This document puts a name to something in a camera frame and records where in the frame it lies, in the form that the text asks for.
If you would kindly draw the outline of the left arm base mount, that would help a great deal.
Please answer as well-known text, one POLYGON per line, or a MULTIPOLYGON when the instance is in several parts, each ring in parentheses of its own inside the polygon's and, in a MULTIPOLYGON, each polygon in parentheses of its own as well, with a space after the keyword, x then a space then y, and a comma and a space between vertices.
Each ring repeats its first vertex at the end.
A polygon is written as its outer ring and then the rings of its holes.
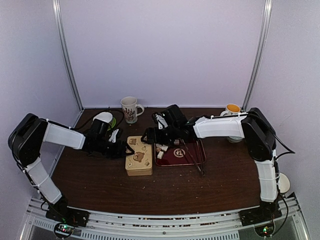
POLYGON ((68 208, 65 216, 61 216, 54 210, 50 209, 45 217, 56 222, 62 222, 74 227, 86 227, 89 220, 90 213, 84 210, 68 208))

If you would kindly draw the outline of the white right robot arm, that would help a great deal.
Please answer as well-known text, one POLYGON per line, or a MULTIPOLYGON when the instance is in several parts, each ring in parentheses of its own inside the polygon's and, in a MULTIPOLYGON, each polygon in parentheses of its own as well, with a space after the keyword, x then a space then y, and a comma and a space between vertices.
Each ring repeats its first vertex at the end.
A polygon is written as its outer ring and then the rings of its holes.
POLYGON ((187 119, 173 104, 160 113, 153 113, 152 119, 157 126, 144 131, 141 141, 146 144, 172 146, 176 140, 185 144, 211 137, 243 139, 258 171, 260 206, 256 216, 266 221, 277 211, 280 172, 276 162, 276 132, 258 108, 231 115, 187 119))

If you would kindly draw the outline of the bear print tin lid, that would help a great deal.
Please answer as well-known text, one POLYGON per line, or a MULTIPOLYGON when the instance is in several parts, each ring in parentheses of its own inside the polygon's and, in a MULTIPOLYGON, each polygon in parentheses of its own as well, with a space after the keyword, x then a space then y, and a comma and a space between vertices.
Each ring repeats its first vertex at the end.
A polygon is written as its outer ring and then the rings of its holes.
POLYGON ((129 136, 128 145, 133 149, 134 154, 125 159, 125 169, 129 172, 149 171, 153 163, 153 146, 141 141, 141 135, 129 136))

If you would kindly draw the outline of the metal tongs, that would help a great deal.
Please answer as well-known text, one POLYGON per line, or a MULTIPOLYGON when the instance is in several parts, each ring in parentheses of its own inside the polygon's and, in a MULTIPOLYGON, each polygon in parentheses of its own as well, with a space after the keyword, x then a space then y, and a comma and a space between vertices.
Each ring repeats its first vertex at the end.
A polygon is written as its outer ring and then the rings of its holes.
POLYGON ((199 172, 199 174, 204 177, 205 176, 205 169, 204 169, 204 162, 202 159, 202 155, 200 155, 200 161, 197 162, 196 157, 194 157, 191 152, 190 149, 188 148, 186 142, 183 139, 180 139, 182 146, 184 147, 186 153, 189 155, 190 159, 193 162, 193 165, 196 167, 197 171, 199 172))

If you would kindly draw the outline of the beige tin box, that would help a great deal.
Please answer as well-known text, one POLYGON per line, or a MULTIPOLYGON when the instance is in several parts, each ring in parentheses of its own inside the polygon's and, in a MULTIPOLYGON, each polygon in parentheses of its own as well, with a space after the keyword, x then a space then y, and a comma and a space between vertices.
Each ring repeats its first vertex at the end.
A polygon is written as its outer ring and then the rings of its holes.
POLYGON ((153 174, 153 167, 151 165, 147 167, 140 167, 135 168, 133 166, 126 167, 127 175, 130 177, 137 177, 137 176, 150 176, 153 174))

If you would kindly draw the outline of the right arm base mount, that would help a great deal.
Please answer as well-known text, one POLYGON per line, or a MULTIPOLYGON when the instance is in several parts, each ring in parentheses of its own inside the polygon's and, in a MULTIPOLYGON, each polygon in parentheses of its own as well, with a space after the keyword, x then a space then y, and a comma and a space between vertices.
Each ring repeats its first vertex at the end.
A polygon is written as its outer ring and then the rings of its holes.
POLYGON ((259 207, 241 210, 238 214, 243 227, 264 222, 271 222, 272 220, 282 216, 282 212, 280 210, 271 212, 267 209, 262 209, 259 207))

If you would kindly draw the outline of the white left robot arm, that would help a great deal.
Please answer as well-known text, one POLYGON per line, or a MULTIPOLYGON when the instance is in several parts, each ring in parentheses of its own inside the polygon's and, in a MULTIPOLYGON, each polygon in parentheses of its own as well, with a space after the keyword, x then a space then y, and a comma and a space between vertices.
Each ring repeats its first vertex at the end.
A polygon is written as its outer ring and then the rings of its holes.
POLYGON ((133 155, 135 151, 129 144, 117 139, 119 129, 112 126, 113 118, 110 112, 100 112, 93 117, 88 131, 81 133, 74 128, 28 113, 9 136, 8 146, 17 166, 61 222, 69 221, 72 211, 66 197, 42 164, 42 145, 52 143, 89 154, 96 152, 109 159, 133 155))

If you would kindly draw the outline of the white cup near arm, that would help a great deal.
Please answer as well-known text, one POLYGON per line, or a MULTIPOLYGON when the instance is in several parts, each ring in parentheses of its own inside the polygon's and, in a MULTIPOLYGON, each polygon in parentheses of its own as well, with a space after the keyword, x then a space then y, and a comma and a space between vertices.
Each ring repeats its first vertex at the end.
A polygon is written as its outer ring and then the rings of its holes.
POLYGON ((279 173, 278 187, 281 194, 287 193, 291 188, 289 178, 282 172, 279 173))

